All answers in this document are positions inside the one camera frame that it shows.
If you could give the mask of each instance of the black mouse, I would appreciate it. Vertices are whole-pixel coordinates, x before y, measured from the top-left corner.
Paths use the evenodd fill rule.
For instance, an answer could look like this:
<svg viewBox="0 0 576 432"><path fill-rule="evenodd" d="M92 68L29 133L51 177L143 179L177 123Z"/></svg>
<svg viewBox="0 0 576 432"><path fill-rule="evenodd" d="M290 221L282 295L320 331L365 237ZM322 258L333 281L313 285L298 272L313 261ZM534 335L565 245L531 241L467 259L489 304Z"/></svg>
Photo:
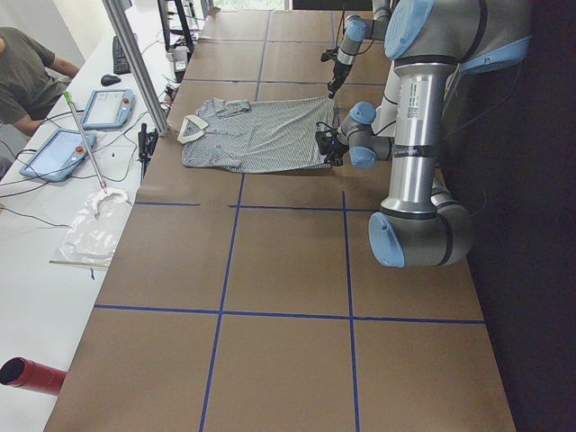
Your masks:
<svg viewBox="0 0 576 432"><path fill-rule="evenodd" d="M100 80L100 84L104 87L111 86L112 84L120 83L120 78L116 75L104 75Z"/></svg>

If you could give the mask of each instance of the clear plastic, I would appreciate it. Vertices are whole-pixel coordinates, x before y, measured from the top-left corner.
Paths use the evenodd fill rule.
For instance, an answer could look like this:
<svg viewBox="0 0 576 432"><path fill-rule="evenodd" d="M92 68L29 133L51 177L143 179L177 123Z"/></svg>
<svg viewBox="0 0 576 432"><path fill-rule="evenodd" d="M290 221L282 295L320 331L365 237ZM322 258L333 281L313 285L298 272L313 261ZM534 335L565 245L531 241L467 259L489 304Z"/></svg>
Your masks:
<svg viewBox="0 0 576 432"><path fill-rule="evenodd" d="M54 253L51 263L71 266L108 267L112 261L132 205L114 194L94 204L98 192L88 196L84 207L70 223L70 228Z"/></svg>

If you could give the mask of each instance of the striped fabric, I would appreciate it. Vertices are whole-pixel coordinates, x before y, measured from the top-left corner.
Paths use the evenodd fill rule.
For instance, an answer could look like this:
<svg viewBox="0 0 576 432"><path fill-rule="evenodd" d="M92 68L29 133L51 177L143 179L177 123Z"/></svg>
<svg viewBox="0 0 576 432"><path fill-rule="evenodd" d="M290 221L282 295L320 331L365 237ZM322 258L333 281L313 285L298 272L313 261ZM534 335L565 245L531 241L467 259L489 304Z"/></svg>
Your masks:
<svg viewBox="0 0 576 432"><path fill-rule="evenodd" d="M332 122L334 101L327 97L253 102L248 112L221 117L223 101L210 99L196 111L208 128L184 144L187 167L221 167L235 173L271 173L328 168L318 152L316 122Z"/></svg>

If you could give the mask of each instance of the tablet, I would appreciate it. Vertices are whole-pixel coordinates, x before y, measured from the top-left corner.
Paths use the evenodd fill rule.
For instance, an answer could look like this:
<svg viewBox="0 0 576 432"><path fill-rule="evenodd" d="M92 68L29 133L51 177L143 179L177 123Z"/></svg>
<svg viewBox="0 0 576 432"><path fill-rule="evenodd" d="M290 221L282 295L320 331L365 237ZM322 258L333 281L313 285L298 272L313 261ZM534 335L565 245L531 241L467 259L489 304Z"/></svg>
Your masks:
<svg viewBox="0 0 576 432"><path fill-rule="evenodd" d="M121 128L131 117L134 93L131 90L94 90L82 114L86 130Z"/></svg>
<svg viewBox="0 0 576 432"><path fill-rule="evenodd" d="M96 135L88 132L86 136L90 148L93 149L96 144ZM72 174L86 157L86 153L86 147L78 131L58 129L20 168L20 174L51 182L61 182Z"/></svg>

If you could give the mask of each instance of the metal pipe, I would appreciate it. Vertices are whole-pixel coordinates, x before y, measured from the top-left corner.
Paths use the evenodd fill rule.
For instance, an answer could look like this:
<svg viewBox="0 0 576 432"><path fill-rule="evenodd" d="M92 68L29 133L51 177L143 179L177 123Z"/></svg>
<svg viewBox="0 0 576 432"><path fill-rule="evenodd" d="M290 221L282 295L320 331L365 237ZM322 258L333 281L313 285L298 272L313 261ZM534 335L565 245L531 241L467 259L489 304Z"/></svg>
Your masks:
<svg viewBox="0 0 576 432"><path fill-rule="evenodd" d="M132 28L126 14L124 13L120 2L114 0L103 0L104 7L112 23L112 27L120 40L122 49L126 53L126 58L130 63L130 69L138 88L142 93L144 103L148 108L148 112L154 121L156 130L160 136L166 135L168 131L168 122L164 110L162 110L152 81L150 80L150 75L144 65L144 59L140 54L140 49L134 34L132 33Z"/></svg>

